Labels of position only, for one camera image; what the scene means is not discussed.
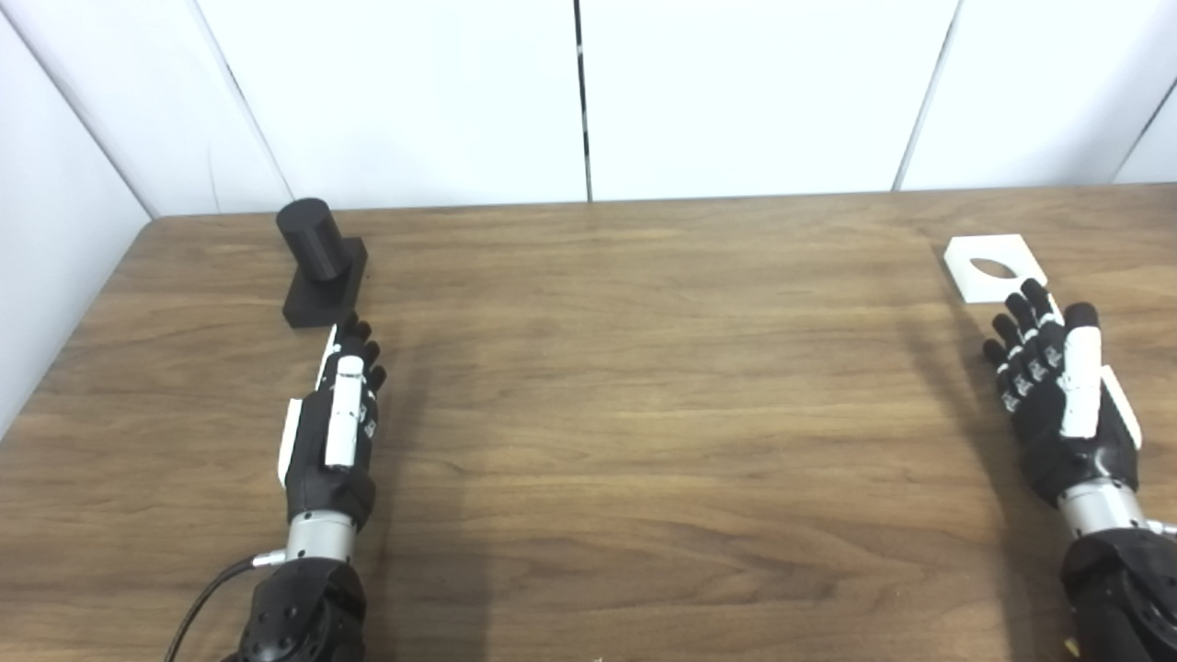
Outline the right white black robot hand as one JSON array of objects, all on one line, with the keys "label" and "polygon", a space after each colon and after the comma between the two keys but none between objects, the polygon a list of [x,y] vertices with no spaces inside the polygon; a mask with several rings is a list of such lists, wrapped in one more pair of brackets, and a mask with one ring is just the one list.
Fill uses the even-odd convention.
[{"label": "right white black robot hand", "polygon": [[1105,378],[1097,309],[1089,302],[1060,309],[1035,278],[1005,306],[982,351],[1030,489],[1048,507],[1097,479],[1138,490],[1139,446]]}]

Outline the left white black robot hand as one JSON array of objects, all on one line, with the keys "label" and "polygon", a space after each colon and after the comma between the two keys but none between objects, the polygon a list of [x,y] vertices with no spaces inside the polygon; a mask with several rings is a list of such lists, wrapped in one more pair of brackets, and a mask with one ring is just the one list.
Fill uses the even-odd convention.
[{"label": "left white black robot hand", "polygon": [[370,323],[343,318],[330,332],[313,390],[290,400],[277,465],[290,522],[312,511],[341,514],[358,528],[370,519],[377,395],[386,378],[379,355]]}]

